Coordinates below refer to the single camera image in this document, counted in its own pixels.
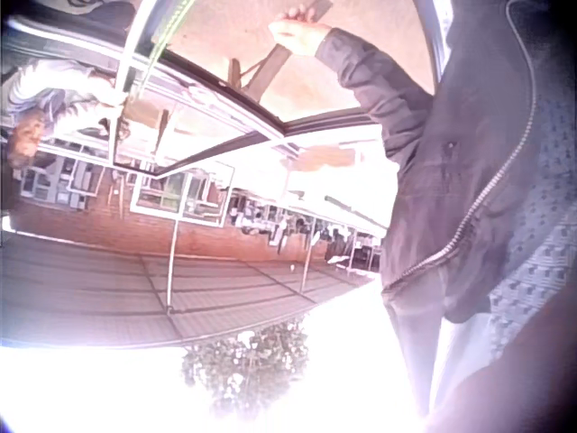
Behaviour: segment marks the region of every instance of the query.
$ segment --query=tree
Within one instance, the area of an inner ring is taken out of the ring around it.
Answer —
[[[307,367],[303,319],[194,345],[183,359],[189,386],[212,393],[216,416],[255,419],[300,379]]]

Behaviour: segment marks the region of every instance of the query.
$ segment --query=red brick wall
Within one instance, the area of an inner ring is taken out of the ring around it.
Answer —
[[[124,219],[120,218],[118,196],[111,206],[106,204],[110,176],[105,174],[99,196],[88,201],[87,210],[59,210],[20,201],[12,216],[16,230],[95,244],[130,253],[168,254],[174,221],[129,211],[132,192],[126,190]],[[247,261],[291,260],[304,261],[305,237],[293,235],[281,255],[267,245],[267,236],[243,235],[238,228],[215,228],[180,223],[176,253],[214,257],[233,257]],[[322,260],[326,244],[313,250],[314,259]]]

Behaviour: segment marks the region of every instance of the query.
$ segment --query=bright white sky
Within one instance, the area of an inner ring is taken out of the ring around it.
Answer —
[[[0,347],[0,413],[14,433],[418,431],[379,286],[311,313],[306,377],[256,425],[211,419],[206,392],[180,376],[177,348]]]

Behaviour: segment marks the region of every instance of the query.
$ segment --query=corrugated metal roof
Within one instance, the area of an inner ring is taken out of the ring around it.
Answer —
[[[179,257],[167,314],[168,257],[21,236],[1,251],[8,345],[181,345],[294,317],[368,282],[313,263],[300,293],[299,263]]]

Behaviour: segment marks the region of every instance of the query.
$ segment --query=zipper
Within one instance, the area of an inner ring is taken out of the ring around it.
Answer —
[[[426,268],[427,266],[437,264],[437,263],[441,262],[443,259],[447,258],[449,256],[449,254],[455,252],[458,244],[463,240],[465,234],[467,233],[466,229],[471,224],[471,220],[472,220],[473,215],[479,209],[479,207],[481,207],[482,203],[485,201],[487,196],[497,187],[497,185],[499,185],[501,180],[507,174],[509,167],[515,161],[515,159],[518,157],[518,155],[521,153],[521,151],[525,147],[525,144],[527,143],[527,139],[528,139],[528,136],[531,133],[531,130],[533,128],[533,121],[535,118],[536,80],[535,80],[535,72],[533,71],[533,65],[531,63],[531,59],[529,57],[527,47],[523,43],[521,36],[519,35],[519,33],[517,31],[517,27],[515,27],[515,24],[513,24],[513,21],[511,19],[510,7],[511,7],[511,5],[513,5],[514,3],[517,3],[519,1],[521,1],[521,0],[509,0],[509,2],[507,2],[507,5],[505,6],[505,15],[507,16],[507,21],[509,23],[509,26],[511,27],[511,30],[513,31],[513,33],[515,34],[515,37],[517,38],[519,47],[523,51],[523,56],[525,57],[525,60],[527,62],[527,67],[529,69],[529,77],[530,77],[530,82],[531,82],[531,109],[529,111],[529,117],[527,119],[525,131],[521,135],[521,139],[519,140],[519,143],[517,144],[517,146],[515,147],[513,152],[509,155],[509,157],[503,163],[501,168],[497,171],[497,173],[495,173],[495,175],[489,181],[487,186],[485,186],[483,191],[481,191],[479,196],[472,203],[471,207],[469,208],[469,210],[465,214],[465,217],[463,218],[463,220],[461,221],[461,223],[457,227],[457,231],[455,232],[451,241],[442,250],[438,251],[437,253],[434,253],[433,255],[430,255],[429,257],[425,258],[423,261],[421,261],[421,262],[411,266],[410,268],[406,269],[403,273],[400,274],[400,276],[396,280],[394,280],[391,284],[389,284],[389,289],[391,287],[399,284],[402,280],[406,279],[409,275],[411,275],[415,272],[421,271],[424,268]]]

